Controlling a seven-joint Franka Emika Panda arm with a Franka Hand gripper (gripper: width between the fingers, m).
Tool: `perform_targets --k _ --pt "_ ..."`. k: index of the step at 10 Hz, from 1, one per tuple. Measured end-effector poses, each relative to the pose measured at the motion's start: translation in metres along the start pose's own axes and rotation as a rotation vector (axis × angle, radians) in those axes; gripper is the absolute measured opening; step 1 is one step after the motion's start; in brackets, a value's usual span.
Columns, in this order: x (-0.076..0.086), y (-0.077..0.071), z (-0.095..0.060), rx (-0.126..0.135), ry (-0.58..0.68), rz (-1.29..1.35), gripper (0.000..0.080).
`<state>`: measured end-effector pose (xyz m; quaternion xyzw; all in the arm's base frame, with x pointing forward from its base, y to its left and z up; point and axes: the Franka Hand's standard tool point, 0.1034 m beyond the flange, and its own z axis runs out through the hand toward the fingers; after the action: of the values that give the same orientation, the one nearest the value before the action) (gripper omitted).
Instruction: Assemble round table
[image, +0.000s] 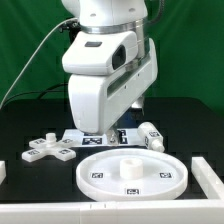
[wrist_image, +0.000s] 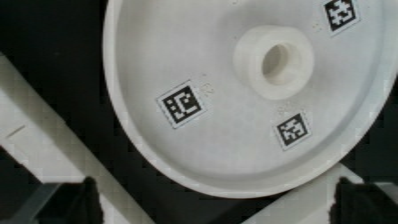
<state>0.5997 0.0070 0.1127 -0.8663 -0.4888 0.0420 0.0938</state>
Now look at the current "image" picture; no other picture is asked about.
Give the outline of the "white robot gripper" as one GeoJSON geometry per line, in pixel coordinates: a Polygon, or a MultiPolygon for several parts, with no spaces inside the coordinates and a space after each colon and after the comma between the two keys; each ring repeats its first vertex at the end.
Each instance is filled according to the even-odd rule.
{"type": "MultiPolygon", "coordinates": [[[[84,133],[104,134],[116,121],[144,94],[156,80],[158,67],[155,44],[149,39],[150,51],[143,63],[128,74],[115,91],[108,89],[118,77],[123,78],[122,71],[111,76],[71,75],[68,93],[73,120],[77,129],[84,133]]],[[[109,145],[119,144],[115,130],[106,133],[109,145]]]]}

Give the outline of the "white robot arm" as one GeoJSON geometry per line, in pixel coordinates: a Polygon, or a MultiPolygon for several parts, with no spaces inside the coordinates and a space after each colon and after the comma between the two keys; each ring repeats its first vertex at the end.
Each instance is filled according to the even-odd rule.
{"type": "Polygon", "coordinates": [[[61,0],[81,30],[62,57],[75,126],[119,142],[118,119],[156,80],[144,0],[61,0]]]}

